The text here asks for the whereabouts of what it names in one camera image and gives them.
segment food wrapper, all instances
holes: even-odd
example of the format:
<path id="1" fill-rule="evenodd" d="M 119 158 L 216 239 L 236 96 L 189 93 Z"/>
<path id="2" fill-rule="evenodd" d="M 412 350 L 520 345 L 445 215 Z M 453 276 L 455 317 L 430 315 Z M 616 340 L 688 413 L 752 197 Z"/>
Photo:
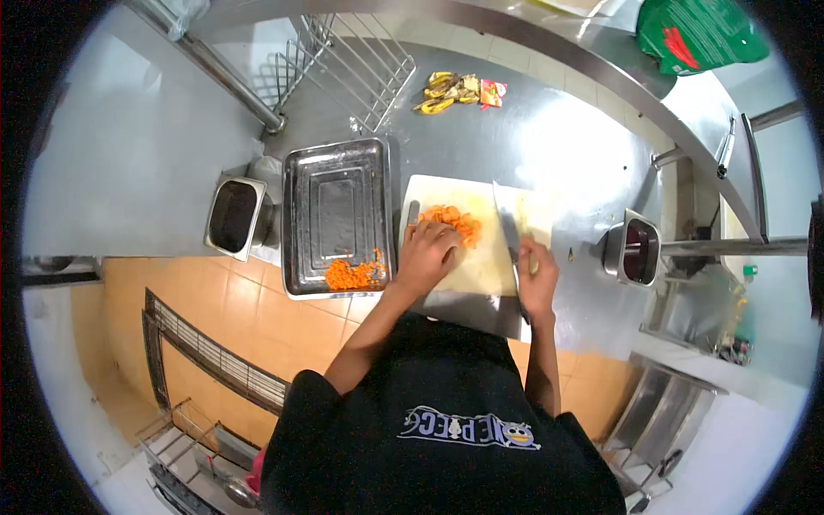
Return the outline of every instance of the food wrapper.
<path id="1" fill-rule="evenodd" d="M 502 96 L 506 95 L 507 85 L 501 82 L 480 80 L 480 103 L 483 104 L 481 109 L 486 109 L 487 105 L 494 105 L 500 107 L 503 104 Z"/>

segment one piece logo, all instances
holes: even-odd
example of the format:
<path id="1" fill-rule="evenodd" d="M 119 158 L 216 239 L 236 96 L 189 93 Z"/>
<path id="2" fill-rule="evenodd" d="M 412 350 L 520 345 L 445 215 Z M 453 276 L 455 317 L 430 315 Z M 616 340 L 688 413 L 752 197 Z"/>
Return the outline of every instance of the one piece logo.
<path id="1" fill-rule="evenodd" d="M 541 449 L 541 445 L 535 443 L 529 424 L 505 422 L 492 413 L 474 417 L 444 414 L 429 406 L 407 410 L 403 430 L 397 437 L 477 447 L 498 445 L 526 451 Z"/>

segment person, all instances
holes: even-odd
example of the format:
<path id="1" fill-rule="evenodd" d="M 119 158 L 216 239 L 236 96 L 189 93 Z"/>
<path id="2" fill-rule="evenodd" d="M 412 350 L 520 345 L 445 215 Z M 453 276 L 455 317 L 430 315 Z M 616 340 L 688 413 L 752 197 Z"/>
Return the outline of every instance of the person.
<path id="1" fill-rule="evenodd" d="M 526 387 L 506 339 L 406 313 L 460 241 L 446 224 L 409 226 L 396 276 L 326 374 L 295 376 L 265 450 L 266 513 L 625 513 L 615 476 L 560 413 L 546 247 L 522 238 L 517 263 Z"/>

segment stainless steel counter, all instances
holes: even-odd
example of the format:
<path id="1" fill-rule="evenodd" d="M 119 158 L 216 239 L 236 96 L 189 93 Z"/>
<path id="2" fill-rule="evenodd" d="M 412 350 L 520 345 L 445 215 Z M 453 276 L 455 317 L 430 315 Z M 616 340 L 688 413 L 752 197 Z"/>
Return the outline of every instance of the stainless steel counter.
<path id="1" fill-rule="evenodd" d="M 750 237 L 761 234 L 761 202 L 740 113 L 712 73 L 661 75 L 634 42 L 641 0 L 627 0 L 614 16 L 582 19 L 528 0 L 224 0 L 192 31 L 207 37 L 218 28 L 298 14 L 391 12 L 432 17 L 501 36 L 542 52 L 600 82 L 628 101 L 672 138 L 729 203 Z M 736 145 L 727 179 L 717 177 L 716 156 L 735 117 Z"/>
<path id="2" fill-rule="evenodd" d="M 413 174 L 562 190 L 564 205 L 552 232 L 561 268 L 554 304 L 557 345 L 627 358 L 651 293 L 619 284 L 604 272 L 601 239 L 623 219 L 624 208 L 660 220 L 660 180 L 650 166 L 653 149 L 595 107 L 509 68 L 423 45 L 405 48 L 418 69 L 381 127 L 397 157 L 391 170 L 394 227 Z M 412 107 L 426 77 L 442 69 L 506 82 L 503 107 L 482 111 L 477 105 L 454 105 L 438 116 L 416 114 Z M 346 111 L 308 82 L 294 92 L 285 112 L 286 130 L 265 139 L 266 153 L 281 159 L 295 148 L 358 136 Z M 567 259 L 570 248 L 572 261 Z M 512 298 L 443 294 L 419 308 L 529 340 L 528 333 L 519 334 Z"/>

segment right hand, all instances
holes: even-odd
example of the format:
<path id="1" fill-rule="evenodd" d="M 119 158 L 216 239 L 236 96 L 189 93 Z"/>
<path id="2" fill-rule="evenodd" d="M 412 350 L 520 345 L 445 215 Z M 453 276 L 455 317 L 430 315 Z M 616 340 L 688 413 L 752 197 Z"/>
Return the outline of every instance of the right hand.
<path id="1" fill-rule="evenodd" d="M 460 244 L 460 232 L 447 223 L 423 220 L 408 226 L 400 249 L 398 273 L 392 282 L 414 302 L 452 271 L 454 249 Z"/>
<path id="2" fill-rule="evenodd" d="M 538 270 L 530 274 L 529 259 L 535 258 Z M 555 263 L 552 253 L 546 246 L 536 243 L 529 236 L 521 237 L 521 249 L 518 252 L 517 276 L 521 304 L 527 310 L 534 322 L 547 320 L 554 316 L 552 312 L 552 297 L 555 296 L 555 285 L 558 283 L 560 269 Z"/>

